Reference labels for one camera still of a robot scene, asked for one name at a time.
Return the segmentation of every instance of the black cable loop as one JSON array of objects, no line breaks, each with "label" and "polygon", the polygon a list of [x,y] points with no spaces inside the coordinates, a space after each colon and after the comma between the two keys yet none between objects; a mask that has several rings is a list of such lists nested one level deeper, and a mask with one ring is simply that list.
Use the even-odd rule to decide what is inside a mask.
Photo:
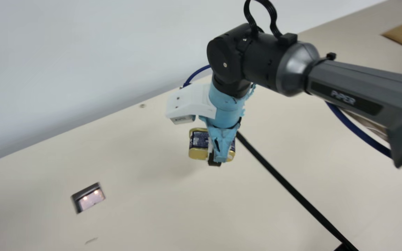
[{"label": "black cable loop", "polygon": [[[261,3],[266,10],[269,13],[269,16],[271,18],[271,24],[269,25],[269,28],[271,29],[271,32],[274,34],[274,37],[277,39],[282,36],[282,33],[280,30],[277,28],[277,11],[276,8],[274,8],[274,5],[269,1],[269,0],[255,0],[259,3]],[[257,23],[255,22],[255,19],[252,17],[251,12],[249,10],[249,5],[251,3],[251,0],[246,0],[244,3],[244,17],[246,18],[247,22],[249,23],[252,31],[252,36],[256,36],[259,32]]]}]

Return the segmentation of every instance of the blue cable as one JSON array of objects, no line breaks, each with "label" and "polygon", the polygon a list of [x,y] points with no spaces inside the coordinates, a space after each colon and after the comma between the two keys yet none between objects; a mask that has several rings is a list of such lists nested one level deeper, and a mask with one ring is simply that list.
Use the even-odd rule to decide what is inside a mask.
[{"label": "blue cable", "polygon": [[185,81],[185,83],[183,84],[183,88],[188,86],[190,84],[190,81],[192,81],[192,79],[198,75],[199,73],[201,73],[203,70],[207,70],[210,68],[210,65],[206,65],[204,67],[199,68],[197,71],[195,71],[194,73],[192,73],[192,75],[190,75],[190,77],[187,78],[187,80]]},{"label": "blue cable", "polygon": [[[201,73],[203,70],[207,70],[210,68],[210,65],[206,65],[200,69],[198,69],[197,71],[195,71],[192,75],[190,75],[190,77],[187,78],[187,80],[185,81],[184,85],[182,86],[183,88],[190,85],[190,81],[192,81],[192,79],[198,75],[199,73]],[[343,113],[342,111],[335,105],[325,102],[327,103],[328,107],[332,110],[332,112],[336,115],[336,117],[348,128],[350,129],[354,134],[356,134],[356,136],[358,136],[360,139],[362,139],[365,143],[369,144],[370,146],[372,146],[373,148],[375,148],[376,150],[378,150],[378,152],[384,154],[385,156],[387,156],[388,158],[392,158],[392,152],[389,148],[386,148],[385,146],[381,145],[381,143],[379,143],[378,141],[374,140],[372,137],[370,137],[368,134],[364,133],[363,130],[361,130],[359,127],[357,127],[353,122],[351,122]]]}]

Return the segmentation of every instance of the table surface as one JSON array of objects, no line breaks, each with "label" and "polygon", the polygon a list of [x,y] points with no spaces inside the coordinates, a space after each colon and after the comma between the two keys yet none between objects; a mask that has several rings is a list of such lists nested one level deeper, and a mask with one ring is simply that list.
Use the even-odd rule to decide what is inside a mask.
[{"label": "table surface", "polygon": [[[341,62],[402,73],[391,0],[301,33]],[[169,93],[0,159],[0,250],[333,250],[339,242],[244,149],[221,168],[188,158]],[[360,250],[402,250],[402,169],[348,131],[323,101],[264,88],[241,133]],[[76,215],[70,196],[106,200]]]}]

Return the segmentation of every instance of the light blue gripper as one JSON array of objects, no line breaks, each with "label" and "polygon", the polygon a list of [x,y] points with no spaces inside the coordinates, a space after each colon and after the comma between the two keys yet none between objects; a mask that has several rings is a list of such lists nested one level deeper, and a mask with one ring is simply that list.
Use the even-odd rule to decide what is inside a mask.
[{"label": "light blue gripper", "polygon": [[252,84],[249,92],[241,99],[234,98],[217,90],[213,84],[210,85],[209,99],[217,108],[215,119],[204,116],[199,118],[206,123],[209,137],[214,148],[214,161],[226,162],[230,145],[232,144],[241,116],[244,116],[244,102],[254,93],[255,84]]}]

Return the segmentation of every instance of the gold battery label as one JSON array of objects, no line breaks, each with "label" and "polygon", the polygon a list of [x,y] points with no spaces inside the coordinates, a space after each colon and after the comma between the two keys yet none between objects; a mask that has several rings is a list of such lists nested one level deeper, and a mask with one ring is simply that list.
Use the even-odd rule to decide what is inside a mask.
[{"label": "gold battery label", "polygon": [[[209,132],[206,128],[193,128],[189,133],[188,156],[191,159],[206,160],[209,157]],[[235,157],[235,139],[230,146],[228,161]]]}]

